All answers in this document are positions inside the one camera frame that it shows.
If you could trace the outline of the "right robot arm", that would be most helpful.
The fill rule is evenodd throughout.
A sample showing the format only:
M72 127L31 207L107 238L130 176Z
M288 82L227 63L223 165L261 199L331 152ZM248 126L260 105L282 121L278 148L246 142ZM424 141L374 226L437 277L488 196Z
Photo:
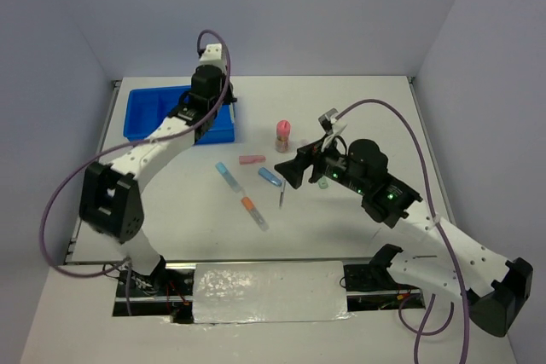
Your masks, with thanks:
M420 255L385 245L375 255L371 279L380 288L406 281L455 302L465 298L469 319L481 330L504 337L531 294L533 267L513 260L474 240L441 216L405 182L387 169L387 156L366 139L352 142L346 153L334 144L316 141L296 156L274 166L288 184L300 188L327 177L361 198L361 206L377 223L422 245Z

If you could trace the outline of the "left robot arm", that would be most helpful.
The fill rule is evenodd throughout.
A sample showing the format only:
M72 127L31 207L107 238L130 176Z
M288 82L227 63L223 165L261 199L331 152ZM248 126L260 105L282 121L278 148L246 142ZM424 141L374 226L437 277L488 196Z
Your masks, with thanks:
M98 234L114 240L129 259L132 271L127 280L149 295L168 286L170 270L143 232L141 194L164 167L210 130L228 93L229 81L221 68L198 66L189 89L146 143L107 164L95 161L86 167L79 217Z

